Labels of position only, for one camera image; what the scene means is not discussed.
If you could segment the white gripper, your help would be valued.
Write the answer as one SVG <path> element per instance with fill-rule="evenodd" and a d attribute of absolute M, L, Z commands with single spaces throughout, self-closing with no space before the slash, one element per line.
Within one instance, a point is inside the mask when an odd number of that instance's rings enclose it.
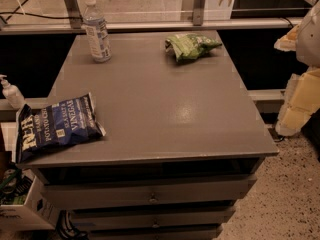
<path fill-rule="evenodd" d="M 310 9 L 300 26 L 279 38 L 274 48 L 295 51 L 297 60 L 308 65 L 302 75 L 292 74 L 284 93 L 275 130 L 279 135 L 298 133 L 320 109 L 320 1 Z"/>

